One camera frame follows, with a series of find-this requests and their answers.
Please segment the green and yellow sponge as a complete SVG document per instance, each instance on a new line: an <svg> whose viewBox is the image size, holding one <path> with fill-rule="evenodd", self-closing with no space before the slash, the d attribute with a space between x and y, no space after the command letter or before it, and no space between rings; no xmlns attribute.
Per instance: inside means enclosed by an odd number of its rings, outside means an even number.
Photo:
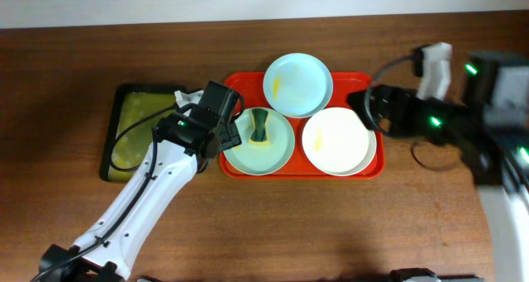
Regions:
<svg viewBox="0 0 529 282"><path fill-rule="evenodd" d="M263 108L251 110L251 121L254 126L249 143L256 146L268 146L269 135L266 129L269 112Z"/></svg>

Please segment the light blue plate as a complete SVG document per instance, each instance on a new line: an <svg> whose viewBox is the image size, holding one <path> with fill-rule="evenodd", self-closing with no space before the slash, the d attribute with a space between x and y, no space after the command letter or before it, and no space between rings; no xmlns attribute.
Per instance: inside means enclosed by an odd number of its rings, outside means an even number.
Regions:
<svg viewBox="0 0 529 282"><path fill-rule="evenodd" d="M223 152L226 160L243 174L273 174L285 166L293 155L295 135L290 122L273 109L263 108L269 112L267 132L268 146L256 146L249 143L254 126L251 121L251 110L247 108L235 120L242 143Z"/></svg>
<svg viewBox="0 0 529 282"><path fill-rule="evenodd" d="M327 106L333 90L330 70L317 57L304 53L280 56L263 79L265 99L285 117L314 115Z"/></svg>

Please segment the white cream plate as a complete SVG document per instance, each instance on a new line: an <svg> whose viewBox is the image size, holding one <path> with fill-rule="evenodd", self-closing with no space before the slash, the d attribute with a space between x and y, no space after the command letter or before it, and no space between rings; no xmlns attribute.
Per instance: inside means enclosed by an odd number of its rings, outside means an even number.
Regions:
<svg viewBox="0 0 529 282"><path fill-rule="evenodd" d="M303 128L305 156L318 170L350 176L366 169L375 157L376 135L356 112L326 108L310 117Z"/></svg>

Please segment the light blue plate top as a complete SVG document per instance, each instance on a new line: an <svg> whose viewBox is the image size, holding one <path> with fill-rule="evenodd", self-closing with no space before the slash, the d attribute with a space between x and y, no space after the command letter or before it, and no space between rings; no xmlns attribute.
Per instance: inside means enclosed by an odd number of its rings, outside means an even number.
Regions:
<svg viewBox="0 0 529 282"><path fill-rule="evenodd" d="M304 53L280 56L263 79L265 99L285 117L314 115L327 106L333 90L330 70L317 57Z"/></svg>

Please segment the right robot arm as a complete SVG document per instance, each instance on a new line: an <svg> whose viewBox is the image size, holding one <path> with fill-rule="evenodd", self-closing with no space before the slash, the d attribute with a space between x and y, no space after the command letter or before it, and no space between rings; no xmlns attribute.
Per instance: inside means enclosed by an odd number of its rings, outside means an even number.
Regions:
<svg viewBox="0 0 529 282"><path fill-rule="evenodd" d="M347 104L390 138L421 137L460 150L493 242L498 281L528 279L528 60L478 51L460 103L445 99L450 55L415 50L381 67Z"/></svg>

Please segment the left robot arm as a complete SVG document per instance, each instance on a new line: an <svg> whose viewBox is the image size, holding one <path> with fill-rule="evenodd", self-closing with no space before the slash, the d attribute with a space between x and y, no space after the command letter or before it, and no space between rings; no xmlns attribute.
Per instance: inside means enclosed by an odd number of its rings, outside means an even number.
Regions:
<svg viewBox="0 0 529 282"><path fill-rule="evenodd" d="M36 281L125 281L160 216L210 159L241 143L235 120L245 108L234 89L209 82L186 103L158 114L152 142L108 210L69 249L52 245Z"/></svg>

